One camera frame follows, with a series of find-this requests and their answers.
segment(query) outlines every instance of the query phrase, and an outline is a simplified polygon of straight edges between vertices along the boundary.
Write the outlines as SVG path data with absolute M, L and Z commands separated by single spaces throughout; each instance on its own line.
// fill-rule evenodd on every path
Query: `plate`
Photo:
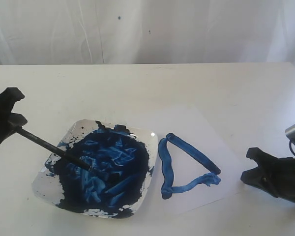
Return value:
M 58 147 L 96 170 L 88 172 L 51 154 L 35 178 L 34 194 L 59 208 L 104 218 L 126 218 L 143 202 L 157 157 L 149 130 L 80 120 Z

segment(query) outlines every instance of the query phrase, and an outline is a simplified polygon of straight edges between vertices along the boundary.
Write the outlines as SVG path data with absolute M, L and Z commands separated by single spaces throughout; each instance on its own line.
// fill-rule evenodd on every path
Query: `white curtain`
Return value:
M 290 61 L 295 0 L 0 0 L 0 64 Z

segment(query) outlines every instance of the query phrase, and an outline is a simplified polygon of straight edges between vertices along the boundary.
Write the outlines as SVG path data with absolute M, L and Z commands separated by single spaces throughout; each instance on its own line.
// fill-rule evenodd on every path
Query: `table surface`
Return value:
M 18 87 L 15 112 L 53 144 L 83 118 L 125 122 L 125 114 L 195 106 L 242 160 L 249 147 L 290 156 L 284 130 L 295 123 L 290 63 L 0 66 L 0 92 Z M 49 152 L 14 135 L 0 146 L 0 235 L 295 235 L 295 204 L 249 186 L 187 213 L 123 220 L 71 213 L 40 199 L 31 183 Z

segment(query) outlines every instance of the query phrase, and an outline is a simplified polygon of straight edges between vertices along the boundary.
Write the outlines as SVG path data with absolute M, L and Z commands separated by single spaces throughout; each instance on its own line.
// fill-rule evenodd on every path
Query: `blue paint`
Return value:
M 60 159 L 46 166 L 59 175 L 64 199 L 58 207 L 82 213 L 100 209 L 115 218 L 126 218 L 130 209 L 120 211 L 123 205 L 132 205 L 141 197 L 140 189 L 148 172 L 148 152 L 144 143 L 130 136 L 125 126 L 107 128 L 97 121 L 98 129 L 82 140 L 67 146 L 69 154 L 90 164 L 94 172 Z
M 211 171 L 211 173 L 200 176 L 187 185 L 173 187 L 174 171 L 172 168 L 172 158 L 167 149 L 167 141 L 188 153 L 197 162 L 201 163 L 205 168 Z M 169 199 L 173 193 L 183 193 L 189 191 L 201 183 L 210 186 L 211 184 L 218 185 L 221 181 L 221 179 L 217 176 L 221 173 L 221 170 L 202 152 L 198 151 L 193 146 L 177 137 L 175 134 L 169 133 L 166 135 L 166 138 L 161 139 L 158 145 L 158 154 L 162 160 L 162 173 L 164 176 L 164 183 L 161 188 L 163 199 Z

